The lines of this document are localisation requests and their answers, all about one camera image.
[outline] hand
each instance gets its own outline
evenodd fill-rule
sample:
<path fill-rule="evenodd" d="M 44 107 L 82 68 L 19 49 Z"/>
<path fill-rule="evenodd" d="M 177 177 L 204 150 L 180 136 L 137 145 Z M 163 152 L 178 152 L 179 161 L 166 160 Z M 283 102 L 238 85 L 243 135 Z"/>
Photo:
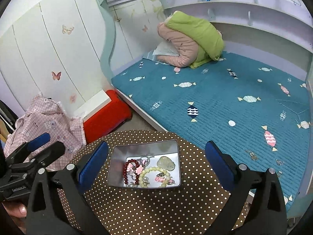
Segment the hand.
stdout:
<path fill-rule="evenodd" d="M 14 223 L 24 232 L 26 233 L 24 220 L 21 218 L 25 218 L 27 214 L 27 210 L 24 204 L 19 202 L 3 202 L 3 206 L 9 216 L 13 219 Z"/>

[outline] fingernail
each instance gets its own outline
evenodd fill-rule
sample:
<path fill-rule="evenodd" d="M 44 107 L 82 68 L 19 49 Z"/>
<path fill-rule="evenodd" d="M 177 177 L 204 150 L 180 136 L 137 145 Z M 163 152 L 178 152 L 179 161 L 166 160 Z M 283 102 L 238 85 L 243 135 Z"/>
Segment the fingernail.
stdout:
<path fill-rule="evenodd" d="M 20 206 L 19 209 L 20 209 L 21 214 L 26 216 L 27 214 L 26 207 L 23 205 L 23 206 Z"/>

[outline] white dot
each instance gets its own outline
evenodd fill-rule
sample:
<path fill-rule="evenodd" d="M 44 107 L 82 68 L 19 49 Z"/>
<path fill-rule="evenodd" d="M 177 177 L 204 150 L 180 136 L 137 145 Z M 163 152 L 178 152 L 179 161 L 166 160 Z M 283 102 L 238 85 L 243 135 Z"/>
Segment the white dot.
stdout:
<path fill-rule="evenodd" d="M 228 124 L 229 124 L 230 126 L 235 126 L 235 125 L 236 125 L 236 123 L 235 123 L 233 120 L 229 120 L 229 121 L 228 121 Z"/>

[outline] brown tablecloth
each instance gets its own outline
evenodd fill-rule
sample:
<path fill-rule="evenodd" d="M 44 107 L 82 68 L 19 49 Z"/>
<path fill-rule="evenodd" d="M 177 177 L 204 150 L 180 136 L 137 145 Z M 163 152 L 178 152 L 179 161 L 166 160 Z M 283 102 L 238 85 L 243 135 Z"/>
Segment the brown tablecloth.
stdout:
<path fill-rule="evenodd" d="M 176 139 L 179 145 L 180 187 L 134 190 L 107 185 L 115 146 L 170 139 Z M 111 234 L 203 234 L 230 195 L 220 185 L 204 151 L 171 132 L 114 132 L 86 146 L 72 162 L 76 164 L 83 155 L 93 151 L 100 140 L 108 143 L 109 155 L 92 189 L 84 197 Z M 60 190 L 59 194 L 70 223 L 79 228 L 63 191 Z M 248 203 L 242 209 L 234 228 L 242 225 L 247 207 Z"/>

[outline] pink gingham fabric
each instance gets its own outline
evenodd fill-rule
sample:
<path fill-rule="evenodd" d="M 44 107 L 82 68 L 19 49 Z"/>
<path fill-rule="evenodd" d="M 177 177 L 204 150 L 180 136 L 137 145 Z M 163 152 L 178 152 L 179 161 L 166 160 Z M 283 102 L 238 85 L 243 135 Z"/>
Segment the pink gingham fabric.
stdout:
<path fill-rule="evenodd" d="M 35 96 L 28 109 L 15 123 L 16 130 L 8 136 L 4 147 L 7 157 L 24 142 L 29 142 L 43 133 L 50 134 L 50 141 L 32 152 L 25 160 L 29 162 L 33 156 L 56 141 L 63 142 L 65 154 L 50 164 L 50 170 L 63 169 L 68 162 L 86 145 L 82 118 L 68 118 L 61 103 Z"/>

